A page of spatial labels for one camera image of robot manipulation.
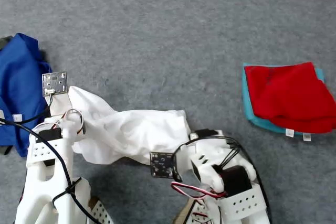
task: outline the black cable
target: black cable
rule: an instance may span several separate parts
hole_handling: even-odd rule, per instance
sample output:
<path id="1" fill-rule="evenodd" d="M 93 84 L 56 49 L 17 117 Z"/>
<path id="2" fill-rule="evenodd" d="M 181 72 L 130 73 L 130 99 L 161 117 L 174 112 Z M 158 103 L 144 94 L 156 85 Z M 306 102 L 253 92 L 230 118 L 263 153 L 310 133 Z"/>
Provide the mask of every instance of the black cable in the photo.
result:
<path id="1" fill-rule="evenodd" d="M 55 155 L 56 157 L 58 158 L 58 160 L 60 161 L 61 165 L 62 165 L 62 168 L 63 168 L 63 171 L 64 171 L 64 174 L 65 174 L 65 178 L 67 180 L 67 183 L 68 183 L 68 187 L 72 187 L 72 182 L 71 182 L 71 179 L 70 179 L 70 175 L 69 175 L 69 172 L 67 170 L 67 166 L 63 160 L 63 158 L 61 157 L 61 155 L 59 155 L 59 153 L 57 152 L 57 150 L 55 150 L 51 144 L 48 143 L 47 140 L 45 140 L 43 137 L 41 137 L 38 133 L 32 131 L 31 129 L 27 128 L 26 126 L 24 125 L 21 125 L 21 124 L 18 124 L 16 122 L 11 122 L 11 121 L 8 121 L 8 120 L 5 120 L 5 119 L 1 119 L 0 118 L 0 122 L 3 122 L 7 125 L 11 125 L 11 126 L 15 126 L 15 127 L 18 127 L 18 128 L 21 128 L 27 132 L 29 132 L 31 135 L 35 136 L 36 138 L 38 138 L 41 142 L 43 142 Z M 70 194 L 73 201 L 75 202 L 75 204 L 78 206 L 78 208 L 90 219 L 92 220 L 94 223 L 96 224 L 101 224 L 96 218 L 94 218 L 83 206 L 82 204 L 77 200 L 76 198 L 76 195 L 75 194 Z"/>
<path id="2" fill-rule="evenodd" d="M 49 105 L 41 112 L 39 113 L 38 115 L 36 116 L 33 116 L 32 118 L 29 118 L 27 120 L 24 120 L 24 121 L 21 121 L 21 122 L 17 122 L 18 124 L 25 124 L 25 123 L 29 123 L 37 118 L 40 118 L 42 116 L 45 116 L 47 115 L 49 112 L 50 112 L 50 106 L 51 104 L 53 103 L 53 94 L 50 95 L 50 102 L 49 102 Z"/>
<path id="3" fill-rule="evenodd" d="M 220 207 L 218 207 L 218 210 L 219 210 L 219 219 L 220 219 L 219 224 L 222 224 L 222 210 L 220 209 Z"/>
<path id="4" fill-rule="evenodd" d="M 265 191 L 265 189 L 264 189 L 263 182 L 261 181 L 261 178 L 260 178 L 260 176 L 259 176 L 258 170 L 257 170 L 256 166 L 254 165 L 252 159 L 251 159 L 250 156 L 248 155 L 247 151 L 244 149 L 244 147 L 239 143 L 238 140 L 236 140 L 236 139 L 233 138 L 233 137 L 229 137 L 229 136 L 215 136 L 215 135 L 214 135 L 214 136 L 205 136 L 205 137 L 196 138 L 196 139 L 190 140 L 190 141 L 187 142 L 187 143 L 181 144 L 181 145 L 174 151 L 174 153 L 172 154 L 172 157 L 171 157 L 171 167 L 172 167 L 172 170 L 173 170 L 173 178 L 174 178 L 174 180 L 177 181 L 177 182 L 182 182 L 182 180 L 181 180 L 181 176 L 179 175 L 179 173 L 178 173 L 178 171 L 177 171 L 176 165 L 174 165 L 174 163 L 176 163 L 176 161 L 175 161 L 176 153 L 181 149 L 181 147 L 182 147 L 183 145 L 189 145 L 189 144 L 192 144 L 192 143 L 194 143 L 194 142 L 196 142 L 196 141 L 204 140 L 204 139 L 223 139 L 223 140 L 231 140 L 231 141 L 233 141 L 233 143 L 228 143 L 229 145 L 232 145 L 232 144 L 233 144 L 234 146 L 240 148 L 240 150 L 242 151 L 242 153 L 245 155 L 245 157 L 247 158 L 247 160 L 252 164 L 252 166 L 254 167 L 254 169 L 255 169 L 255 171 L 256 171 L 256 176 L 257 176 L 257 179 L 258 179 L 258 182 L 259 182 L 259 186 L 260 186 L 262 195 L 264 196 L 264 199 L 265 199 L 268 219 L 269 219 L 270 224 L 272 224 L 273 220 L 272 220 L 271 207 L 270 207 L 270 204 L 269 204 L 267 195 L 266 195 L 266 191 Z"/>

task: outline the gray carpet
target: gray carpet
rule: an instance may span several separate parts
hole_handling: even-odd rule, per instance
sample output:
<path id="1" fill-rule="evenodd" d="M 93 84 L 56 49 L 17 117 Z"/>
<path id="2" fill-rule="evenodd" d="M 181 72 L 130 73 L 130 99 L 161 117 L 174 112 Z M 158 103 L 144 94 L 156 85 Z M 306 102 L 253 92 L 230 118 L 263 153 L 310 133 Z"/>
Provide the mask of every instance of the gray carpet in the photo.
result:
<path id="1" fill-rule="evenodd" d="M 116 110 L 184 109 L 192 129 L 223 129 L 249 151 L 274 223 L 336 223 L 336 133 L 312 142 L 251 125 L 243 62 L 313 61 L 336 97 L 335 0 L 0 0 L 0 34 L 39 40 L 55 71 Z M 1 223 L 11 223 L 25 160 L 0 156 Z M 116 224 L 172 223 L 186 199 L 128 159 L 75 173 Z"/>

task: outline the red cloth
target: red cloth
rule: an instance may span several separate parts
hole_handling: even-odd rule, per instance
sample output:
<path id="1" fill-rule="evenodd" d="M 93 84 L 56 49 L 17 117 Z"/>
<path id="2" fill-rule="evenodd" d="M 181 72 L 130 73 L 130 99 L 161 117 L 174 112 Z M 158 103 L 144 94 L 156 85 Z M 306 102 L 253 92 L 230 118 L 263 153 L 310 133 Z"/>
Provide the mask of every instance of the red cloth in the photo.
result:
<path id="1" fill-rule="evenodd" d="M 285 67 L 246 66 L 254 114 L 300 132 L 336 128 L 336 103 L 311 62 Z"/>

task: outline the black cable tie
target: black cable tie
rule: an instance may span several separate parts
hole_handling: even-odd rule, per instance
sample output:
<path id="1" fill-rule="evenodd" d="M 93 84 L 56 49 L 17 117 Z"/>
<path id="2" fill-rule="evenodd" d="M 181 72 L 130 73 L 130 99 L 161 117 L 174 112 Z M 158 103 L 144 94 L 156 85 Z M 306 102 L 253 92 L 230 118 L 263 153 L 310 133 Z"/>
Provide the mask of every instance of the black cable tie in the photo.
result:
<path id="1" fill-rule="evenodd" d="M 55 207 L 55 201 L 62 197 L 63 195 L 65 194 L 72 194 L 72 195 L 75 195 L 75 186 L 81 181 L 81 177 L 79 177 L 78 180 L 76 180 L 75 182 L 72 182 L 72 185 L 71 186 L 68 186 L 67 188 L 65 188 L 65 190 L 63 192 L 61 192 L 60 194 L 56 195 L 53 199 L 52 199 L 52 203 L 53 203 L 53 206 L 54 208 Z"/>

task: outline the clothing tag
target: clothing tag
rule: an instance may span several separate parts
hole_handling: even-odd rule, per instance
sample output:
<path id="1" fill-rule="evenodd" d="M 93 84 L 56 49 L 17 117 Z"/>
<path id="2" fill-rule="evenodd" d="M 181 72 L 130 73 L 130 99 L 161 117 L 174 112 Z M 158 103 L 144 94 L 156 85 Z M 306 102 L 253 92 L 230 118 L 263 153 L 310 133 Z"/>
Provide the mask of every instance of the clothing tag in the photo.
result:
<path id="1" fill-rule="evenodd" d="M 286 136 L 288 136 L 288 137 L 294 137 L 294 130 L 286 129 Z"/>
<path id="2" fill-rule="evenodd" d="M 311 141 L 311 135 L 310 135 L 310 133 L 303 133 L 302 136 L 303 136 L 303 140 L 304 141 L 308 141 L 308 142 Z"/>
<path id="3" fill-rule="evenodd" d="M 4 114 L 4 111 L 3 111 L 3 110 L 0 110 L 0 118 L 1 118 L 1 119 L 5 119 L 5 114 Z"/>
<path id="4" fill-rule="evenodd" d="M 14 122 L 22 122 L 22 114 L 14 114 L 12 116 Z"/>

